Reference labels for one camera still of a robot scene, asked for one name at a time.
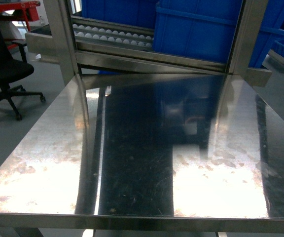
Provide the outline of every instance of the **stainless steel tabletop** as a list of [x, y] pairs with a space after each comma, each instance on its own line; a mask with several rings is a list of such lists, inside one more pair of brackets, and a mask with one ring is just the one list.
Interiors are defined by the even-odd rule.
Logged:
[[284, 121], [240, 76], [76, 76], [0, 167], [0, 226], [284, 233]]

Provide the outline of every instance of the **white round object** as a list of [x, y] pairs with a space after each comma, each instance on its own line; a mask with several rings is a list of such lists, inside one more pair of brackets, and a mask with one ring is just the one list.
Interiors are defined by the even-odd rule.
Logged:
[[78, 33], [77, 33], [77, 36], [84, 37], [85, 35], [84, 35], [83, 32], [78, 32]]
[[93, 39], [99, 40], [99, 35], [94, 35], [94, 36], [93, 36]]

